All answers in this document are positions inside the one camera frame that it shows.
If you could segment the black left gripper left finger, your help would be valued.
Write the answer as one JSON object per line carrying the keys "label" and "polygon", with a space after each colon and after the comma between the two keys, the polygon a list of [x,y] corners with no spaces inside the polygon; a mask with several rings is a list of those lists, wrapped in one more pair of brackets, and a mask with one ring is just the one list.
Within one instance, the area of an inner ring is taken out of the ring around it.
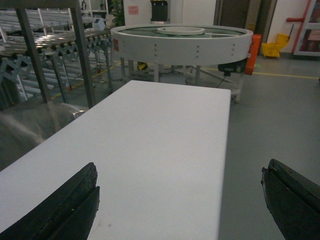
{"label": "black left gripper left finger", "polygon": [[90,162],[32,211],[1,232],[2,240],[86,240],[100,204]]}

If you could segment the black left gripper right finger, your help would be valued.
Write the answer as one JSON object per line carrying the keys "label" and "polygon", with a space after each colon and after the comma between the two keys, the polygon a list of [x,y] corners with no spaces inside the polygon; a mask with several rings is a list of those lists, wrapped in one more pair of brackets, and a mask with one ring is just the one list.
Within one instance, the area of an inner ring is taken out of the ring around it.
{"label": "black left gripper right finger", "polygon": [[266,206],[286,240],[320,238],[320,186],[282,162],[262,169]]}

